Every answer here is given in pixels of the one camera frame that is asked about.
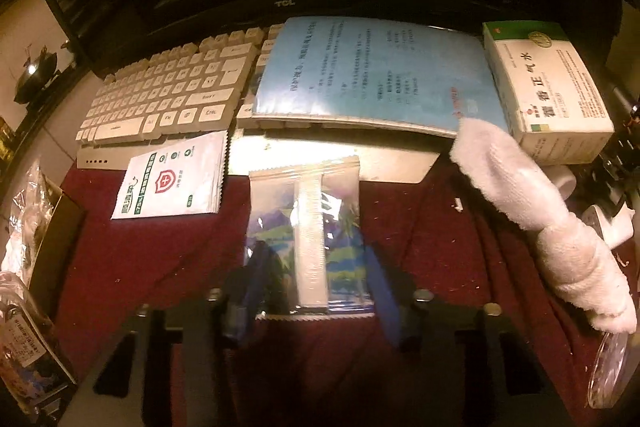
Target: red shield logo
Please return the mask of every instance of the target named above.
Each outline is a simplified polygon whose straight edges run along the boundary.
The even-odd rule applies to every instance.
[[[174,183],[175,172],[172,170],[161,171],[160,174],[158,174],[158,179],[156,180],[156,194],[166,192],[174,186]]]

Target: blue paper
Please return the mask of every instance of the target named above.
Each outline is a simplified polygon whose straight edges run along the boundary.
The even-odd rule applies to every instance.
[[[508,130],[478,39],[352,17],[287,20],[254,111],[402,122],[445,136],[455,134],[460,116],[471,116]]]

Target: red tablecloth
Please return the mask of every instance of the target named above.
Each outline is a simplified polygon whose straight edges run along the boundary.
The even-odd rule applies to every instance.
[[[241,262],[248,178],[226,179],[217,215],[110,221],[123,176],[72,168],[63,183],[87,210],[56,316],[80,377],[141,303],[174,304],[220,283]],[[498,302],[577,425],[596,425],[586,390],[599,334],[546,290],[524,234],[448,158],[417,185],[362,182],[360,205],[365,240],[393,254],[418,286],[450,303]],[[632,247],[621,256],[635,270]],[[228,363],[243,425],[402,425],[415,368],[373,318],[262,323]],[[175,411],[180,423],[182,410]]]

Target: cloth fold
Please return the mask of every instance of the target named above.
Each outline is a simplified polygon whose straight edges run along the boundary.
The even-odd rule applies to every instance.
[[[555,185],[510,135],[462,118],[450,158],[498,210],[537,234],[538,269],[559,298],[587,311],[597,330],[636,331],[628,283],[606,243],[569,212]]]

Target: white and green box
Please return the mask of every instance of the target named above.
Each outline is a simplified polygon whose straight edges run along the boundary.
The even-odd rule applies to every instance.
[[[540,165],[589,163],[613,124],[562,28],[540,21],[484,24],[484,49],[511,134]]]

